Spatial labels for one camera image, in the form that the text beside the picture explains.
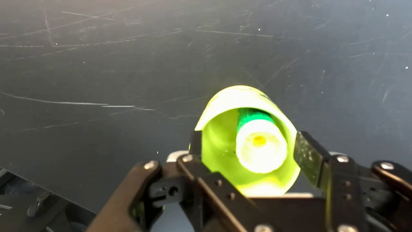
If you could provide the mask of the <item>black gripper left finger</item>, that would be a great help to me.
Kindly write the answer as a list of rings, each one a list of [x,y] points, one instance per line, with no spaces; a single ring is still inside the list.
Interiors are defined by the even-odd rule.
[[[201,135],[192,135],[199,148]],[[196,232],[275,232],[263,198],[247,198],[189,149],[175,162],[135,163],[96,214],[87,232],[151,232],[169,203]]]

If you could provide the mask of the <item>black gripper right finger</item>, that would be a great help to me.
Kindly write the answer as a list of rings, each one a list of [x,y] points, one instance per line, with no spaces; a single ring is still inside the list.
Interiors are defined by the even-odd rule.
[[[362,166],[306,131],[296,134],[293,159],[324,193],[328,232],[412,232],[411,168],[389,159]]]

